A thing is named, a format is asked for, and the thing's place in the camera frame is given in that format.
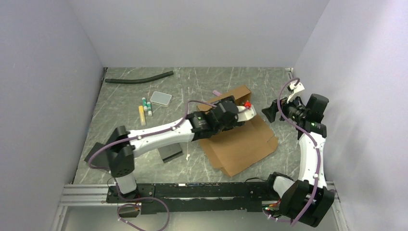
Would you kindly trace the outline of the brown cardboard paper box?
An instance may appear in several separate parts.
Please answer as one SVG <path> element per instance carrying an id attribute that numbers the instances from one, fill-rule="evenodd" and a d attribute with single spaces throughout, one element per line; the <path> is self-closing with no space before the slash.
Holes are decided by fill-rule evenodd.
<path id="1" fill-rule="evenodd" d="M 198 140 L 213 168 L 233 177 L 276 151 L 278 138 L 260 115 L 243 126 Z"/>

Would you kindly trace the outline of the pink eraser bar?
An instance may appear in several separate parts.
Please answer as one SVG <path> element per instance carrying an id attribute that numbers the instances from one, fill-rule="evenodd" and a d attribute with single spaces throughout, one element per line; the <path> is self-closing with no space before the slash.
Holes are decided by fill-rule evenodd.
<path id="1" fill-rule="evenodd" d="M 214 91 L 213 91 L 213 94 L 216 95 L 216 96 L 220 96 L 220 95 L 221 95 L 221 93 L 220 93 L 219 91 L 217 91 L 217 90 L 214 90 Z"/>

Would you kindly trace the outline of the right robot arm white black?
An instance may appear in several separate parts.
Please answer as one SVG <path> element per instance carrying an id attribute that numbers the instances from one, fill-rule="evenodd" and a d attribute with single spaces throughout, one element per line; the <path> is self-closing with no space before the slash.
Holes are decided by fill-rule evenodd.
<path id="1" fill-rule="evenodd" d="M 327 128 L 322 119 L 328 103 L 329 99 L 325 96 L 311 94 L 306 104 L 300 97 L 291 102 L 283 98 L 275 99 L 270 107 L 262 109 L 270 123 L 280 112 L 280 120 L 291 120 L 298 132 L 301 152 L 298 178 L 293 180 L 274 172 L 265 186 L 269 199 L 280 198 L 277 214 L 288 217 L 291 223 L 301 222 L 316 227 L 334 202 L 334 193 L 327 188 L 323 166 Z"/>

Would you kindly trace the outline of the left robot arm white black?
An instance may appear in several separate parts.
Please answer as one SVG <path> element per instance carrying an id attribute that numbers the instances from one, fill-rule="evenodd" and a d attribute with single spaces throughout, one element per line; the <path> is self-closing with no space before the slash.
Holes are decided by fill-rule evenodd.
<path id="1" fill-rule="evenodd" d="M 105 145 L 111 176 L 126 202 L 138 196 L 133 175 L 134 158 L 176 143 L 208 139 L 245 124 L 256 115 L 253 106 L 237 105 L 232 96 L 209 104 L 206 111 L 193 111 L 174 122 L 144 130 L 119 130 L 119 137 Z"/>

